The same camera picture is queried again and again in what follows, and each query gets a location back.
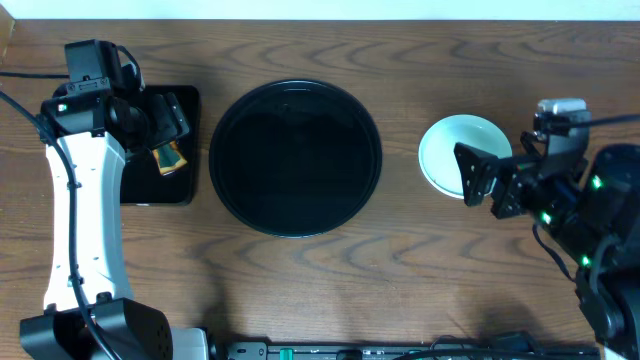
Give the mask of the light blue plate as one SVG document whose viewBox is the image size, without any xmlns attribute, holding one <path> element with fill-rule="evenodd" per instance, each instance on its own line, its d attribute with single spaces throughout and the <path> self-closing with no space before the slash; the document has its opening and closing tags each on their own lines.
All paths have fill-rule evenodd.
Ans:
<svg viewBox="0 0 640 360">
<path fill-rule="evenodd" d="M 463 199 L 463 182 L 454 155 L 460 142 L 498 158 L 512 156 L 505 134 L 492 122 L 475 115 L 458 114 L 441 119 L 422 137 L 418 159 L 423 175 L 439 192 Z"/>
</svg>

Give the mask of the yellow green scrub sponge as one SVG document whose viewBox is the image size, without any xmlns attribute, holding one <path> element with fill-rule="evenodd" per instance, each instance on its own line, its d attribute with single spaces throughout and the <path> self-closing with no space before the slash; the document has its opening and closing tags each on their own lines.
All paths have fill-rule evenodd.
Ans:
<svg viewBox="0 0 640 360">
<path fill-rule="evenodd" d="M 188 164 L 176 141 L 154 149 L 152 154 L 161 176 L 172 174 Z"/>
</svg>

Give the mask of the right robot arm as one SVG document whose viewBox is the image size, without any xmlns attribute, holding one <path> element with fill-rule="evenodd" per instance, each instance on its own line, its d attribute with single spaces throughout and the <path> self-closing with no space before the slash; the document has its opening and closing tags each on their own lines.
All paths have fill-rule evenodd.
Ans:
<svg viewBox="0 0 640 360">
<path fill-rule="evenodd" d="M 457 143 L 464 202 L 493 200 L 498 219 L 529 215 L 578 265 L 571 280 L 597 341 L 639 356 L 639 148 L 614 144 L 584 157 L 596 126 L 587 110 L 539 111 L 526 152 L 499 158 Z"/>
</svg>

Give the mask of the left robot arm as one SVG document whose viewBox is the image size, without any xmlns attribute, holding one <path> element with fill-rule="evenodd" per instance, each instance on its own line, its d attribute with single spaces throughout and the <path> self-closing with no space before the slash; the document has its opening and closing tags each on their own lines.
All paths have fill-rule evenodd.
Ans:
<svg viewBox="0 0 640 360">
<path fill-rule="evenodd" d="M 181 203 L 193 192 L 200 96 L 148 86 L 108 41 L 65 46 L 63 84 L 31 119 L 46 147 L 54 250 L 43 312 L 20 323 L 35 359 L 206 359 L 207 334 L 137 302 L 123 255 L 121 205 Z"/>
</svg>

